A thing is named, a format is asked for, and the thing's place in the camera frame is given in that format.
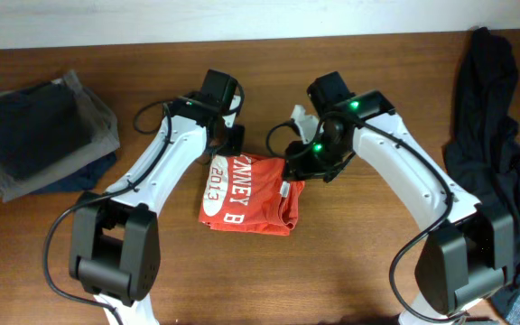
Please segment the orange printed t-shirt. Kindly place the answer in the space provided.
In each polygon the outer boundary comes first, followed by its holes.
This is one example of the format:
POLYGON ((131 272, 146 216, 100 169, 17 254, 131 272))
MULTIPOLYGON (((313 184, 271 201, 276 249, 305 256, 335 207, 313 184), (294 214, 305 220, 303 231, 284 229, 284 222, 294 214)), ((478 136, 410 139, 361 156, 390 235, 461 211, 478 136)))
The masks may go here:
POLYGON ((283 178, 285 161, 251 153, 211 161, 199 222, 212 230, 288 236, 299 221, 304 181, 283 178))

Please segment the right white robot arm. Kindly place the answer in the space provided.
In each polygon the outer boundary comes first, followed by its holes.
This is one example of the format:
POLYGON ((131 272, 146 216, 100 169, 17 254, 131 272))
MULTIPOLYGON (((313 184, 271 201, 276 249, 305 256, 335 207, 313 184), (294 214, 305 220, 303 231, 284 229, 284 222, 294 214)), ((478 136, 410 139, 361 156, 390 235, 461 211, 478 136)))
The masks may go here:
POLYGON ((300 137, 287 147, 287 181, 333 181, 354 157, 371 165, 408 209, 420 232, 401 248, 395 270, 422 245, 414 269, 419 293, 402 302, 402 324, 460 324, 467 311, 512 282, 513 219, 485 206, 444 172, 414 140, 395 107, 378 90, 357 95, 337 72, 307 88, 316 113, 296 106, 287 125, 300 137))

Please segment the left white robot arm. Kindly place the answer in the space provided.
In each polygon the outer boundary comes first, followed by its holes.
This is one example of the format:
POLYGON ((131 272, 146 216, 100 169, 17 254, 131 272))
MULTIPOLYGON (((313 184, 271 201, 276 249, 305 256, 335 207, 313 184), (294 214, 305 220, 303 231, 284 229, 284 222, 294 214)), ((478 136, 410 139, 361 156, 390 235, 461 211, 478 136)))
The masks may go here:
POLYGON ((85 192, 73 217, 69 273, 111 324, 154 324, 149 292, 161 264, 158 217, 181 176, 204 153, 238 155, 244 91, 208 70, 200 89, 160 102, 162 122, 140 158, 104 193, 85 192))

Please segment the folded navy blue shirt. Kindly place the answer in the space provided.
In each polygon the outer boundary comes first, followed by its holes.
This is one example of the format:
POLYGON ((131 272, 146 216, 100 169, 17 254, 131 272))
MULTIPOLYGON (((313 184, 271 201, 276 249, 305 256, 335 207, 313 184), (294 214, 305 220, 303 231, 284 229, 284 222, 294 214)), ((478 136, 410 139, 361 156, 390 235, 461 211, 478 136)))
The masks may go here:
POLYGON ((109 153, 94 162, 90 162, 86 166, 78 169, 74 173, 63 179, 55 181, 38 190, 32 191, 32 194, 48 194, 58 192, 77 192, 83 190, 92 190, 98 184, 103 175, 116 163, 116 154, 109 153))

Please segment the black garment on table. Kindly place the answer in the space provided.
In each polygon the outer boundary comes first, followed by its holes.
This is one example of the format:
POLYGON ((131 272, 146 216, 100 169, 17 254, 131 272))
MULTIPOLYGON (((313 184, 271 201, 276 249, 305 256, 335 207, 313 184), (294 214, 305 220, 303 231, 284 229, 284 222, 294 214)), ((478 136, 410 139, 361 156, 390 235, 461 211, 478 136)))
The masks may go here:
POLYGON ((444 149, 450 177, 514 219, 515 276, 490 298, 504 320, 520 293, 519 124, 508 114, 517 81, 511 43, 486 27, 472 30, 454 88, 452 139, 444 149))

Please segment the folded light grey shirt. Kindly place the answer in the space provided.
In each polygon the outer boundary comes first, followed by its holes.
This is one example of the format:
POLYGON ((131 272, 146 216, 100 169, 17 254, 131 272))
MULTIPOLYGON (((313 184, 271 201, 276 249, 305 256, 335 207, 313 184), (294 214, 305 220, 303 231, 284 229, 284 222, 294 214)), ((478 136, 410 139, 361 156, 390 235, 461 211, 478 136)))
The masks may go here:
MULTIPOLYGON (((79 115, 91 131, 91 142, 24 180, 7 174, 0 163, 0 198, 4 202, 32 194, 32 191, 63 179, 87 164, 114 153, 120 146, 116 115, 90 88, 80 82, 75 71, 71 70, 58 79, 43 83, 47 82, 61 84, 74 91, 79 115)), ((0 91, 0 96, 24 89, 28 88, 0 91)))

